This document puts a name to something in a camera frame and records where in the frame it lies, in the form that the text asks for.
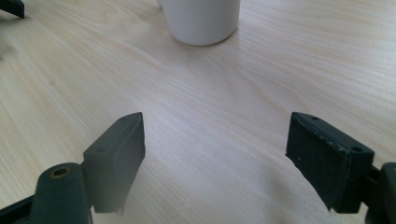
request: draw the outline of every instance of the black object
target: black object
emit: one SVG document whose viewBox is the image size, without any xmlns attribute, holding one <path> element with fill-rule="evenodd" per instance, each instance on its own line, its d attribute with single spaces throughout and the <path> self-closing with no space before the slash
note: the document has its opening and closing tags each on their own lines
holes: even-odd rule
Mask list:
<svg viewBox="0 0 396 224">
<path fill-rule="evenodd" d="M 0 210 L 1 224 L 87 224 L 97 213 L 122 210 L 145 158 L 142 113 L 118 119 L 85 152 L 84 162 L 53 166 L 35 195 Z"/>
<path fill-rule="evenodd" d="M 24 3 L 21 0 L 0 0 L 0 9 L 24 18 Z"/>
<path fill-rule="evenodd" d="M 366 223 L 396 224 L 396 163 L 381 171 L 374 152 L 314 116 L 293 112 L 286 156 L 311 183 L 328 209 L 357 213 L 369 207 Z"/>
</svg>

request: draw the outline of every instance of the wooden table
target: wooden table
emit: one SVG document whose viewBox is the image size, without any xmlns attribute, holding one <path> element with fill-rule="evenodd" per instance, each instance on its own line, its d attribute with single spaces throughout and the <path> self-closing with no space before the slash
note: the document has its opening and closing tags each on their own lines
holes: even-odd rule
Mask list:
<svg viewBox="0 0 396 224">
<path fill-rule="evenodd" d="M 396 161 L 393 0 L 242 0 L 237 31 L 200 48 L 155 0 L 24 3 L 24 20 L 0 13 L 0 207 L 138 111 L 147 157 L 124 214 L 95 224 L 363 223 L 284 156 L 292 111 Z"/>
</svg>

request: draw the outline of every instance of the white mug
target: white mug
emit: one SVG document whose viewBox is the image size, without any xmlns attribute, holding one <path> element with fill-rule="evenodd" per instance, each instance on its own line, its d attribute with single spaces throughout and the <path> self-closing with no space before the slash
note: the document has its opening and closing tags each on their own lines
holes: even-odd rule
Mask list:
<svg viewBox="0 0 396 224">
<path fill-rule="evenodd" d="M 189 45 L 211 45 L 236 29 L 240 0 L 158 0 L 172 36 Z"/>
</svg>

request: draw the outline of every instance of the light wood surface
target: light wood surface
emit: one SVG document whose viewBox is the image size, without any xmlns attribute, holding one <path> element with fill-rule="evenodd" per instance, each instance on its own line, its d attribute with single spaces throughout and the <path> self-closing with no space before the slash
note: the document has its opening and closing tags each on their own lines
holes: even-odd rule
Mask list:
<svg viewBox="0 0 396 224">
<path fill-rule="evenodd" d="M 290 113 L 396 161 L 393 0 L 242 0 L 237 31 L 196 48 L 155 0 L 25 0 L 0 12 L 0 207 L 141 111 L 145 158 L 122 216 L 94 223 L 363 223 L 328 212 L 286 158 Z"/>
</svg>

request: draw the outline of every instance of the screw hole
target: screw hole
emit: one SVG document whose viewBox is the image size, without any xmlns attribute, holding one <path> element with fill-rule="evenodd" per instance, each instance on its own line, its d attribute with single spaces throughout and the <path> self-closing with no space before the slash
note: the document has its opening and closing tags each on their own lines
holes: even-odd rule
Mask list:
<svg viewBox="0 0 396 224">
<path fill-rule="evenodd" d="M 359 148 L 359 147 L 353 147 L 352 150 L 354 150 L 356 152 L 362 152 L 361 148 Z"/>
<path fill-rule="evenodd" d="M 68 175 L 71 172 L 71 169 L 69 167 L 61 167 L 58 168 L 54 171 L 52 171 L 49 175 L 52 179 L 59 179 L 62 178 L 66 175 Z"/>
</svg>

